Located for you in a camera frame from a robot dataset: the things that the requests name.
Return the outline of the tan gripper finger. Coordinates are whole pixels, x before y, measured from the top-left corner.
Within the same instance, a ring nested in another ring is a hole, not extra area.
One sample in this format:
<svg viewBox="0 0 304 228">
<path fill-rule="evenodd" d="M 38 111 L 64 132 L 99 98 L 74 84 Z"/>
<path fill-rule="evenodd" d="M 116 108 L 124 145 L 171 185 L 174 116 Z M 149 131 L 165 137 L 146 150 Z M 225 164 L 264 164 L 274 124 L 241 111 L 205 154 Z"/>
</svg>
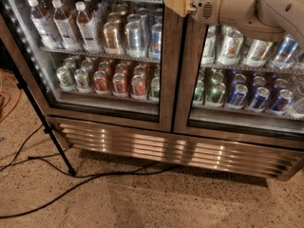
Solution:
<svg viewBox="0 0 304 228">
<path fill-rule="evenodd" d="M 165 6 L 174 11 L 178 16 L 185 17 L 197 9 L 193 6 L 193 0 L 163 0 Z"/>
</svg>

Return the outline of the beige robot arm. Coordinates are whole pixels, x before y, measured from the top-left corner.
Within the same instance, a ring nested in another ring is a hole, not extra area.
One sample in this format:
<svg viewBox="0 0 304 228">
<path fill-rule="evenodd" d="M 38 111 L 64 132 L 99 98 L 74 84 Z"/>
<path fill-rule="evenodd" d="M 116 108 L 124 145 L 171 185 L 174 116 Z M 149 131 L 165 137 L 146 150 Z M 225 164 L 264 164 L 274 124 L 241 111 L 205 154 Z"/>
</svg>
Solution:
<svg viewBox="0 0 304 228">
<path fill-rule="evenodd" d="M 290 35 L 304 48 L 304 0 L 163 0 L 181 17 L 202 25 L 227 25 L 254 39 L 276 42 Z"/>
</svg>

